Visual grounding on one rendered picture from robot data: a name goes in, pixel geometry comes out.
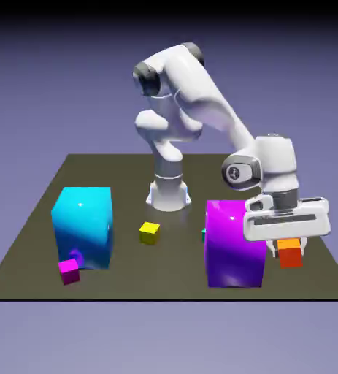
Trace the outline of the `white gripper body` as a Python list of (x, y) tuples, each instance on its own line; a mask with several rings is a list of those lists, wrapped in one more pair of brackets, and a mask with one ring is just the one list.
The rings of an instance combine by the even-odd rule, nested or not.
[(257, 196), (245, 203), (243, 234), (246, 240), (265, 241), (319, 237), (331, 231), (329, 202), (322, 197), (299, 199), (297, 206), (275, 210), (270, 196)]

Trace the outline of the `small orange cube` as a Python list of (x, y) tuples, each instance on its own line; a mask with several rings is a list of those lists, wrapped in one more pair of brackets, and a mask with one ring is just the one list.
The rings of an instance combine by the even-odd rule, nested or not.
[(303, 266), (301, 242), (298, 238), (277, 240), (278, 257), (282, 269)]

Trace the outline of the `small yellow cube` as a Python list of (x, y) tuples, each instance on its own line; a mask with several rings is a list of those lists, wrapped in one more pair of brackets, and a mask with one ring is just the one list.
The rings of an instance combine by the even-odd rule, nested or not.
[(144, 222), (139, 229), (140, 242), (148, 245), (154, 245), (159, 237), (160, 228), (160, 224)]

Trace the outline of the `small magenta cube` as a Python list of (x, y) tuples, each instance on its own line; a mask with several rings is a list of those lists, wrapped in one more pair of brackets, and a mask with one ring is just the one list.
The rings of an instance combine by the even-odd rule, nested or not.
[(80, 281), (80, 271), (75, 259), (69, 259), (58, 263), (63, 285), (69, 285)]

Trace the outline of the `large purple box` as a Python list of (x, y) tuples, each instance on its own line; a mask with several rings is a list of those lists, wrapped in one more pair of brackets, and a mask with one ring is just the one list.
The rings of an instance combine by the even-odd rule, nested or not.
[(244, 238), (243, 200), (208, 200), (204, 266), (210, 288), (260, 288), (267, 246)]

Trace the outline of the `large cyan box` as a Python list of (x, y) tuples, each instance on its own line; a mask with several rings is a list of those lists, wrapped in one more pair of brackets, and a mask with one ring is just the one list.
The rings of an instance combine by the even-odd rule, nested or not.
[(81, 269), (107, 269), (113, 245), (109, 187), (65, 187), (51, 211), (58, 258)]

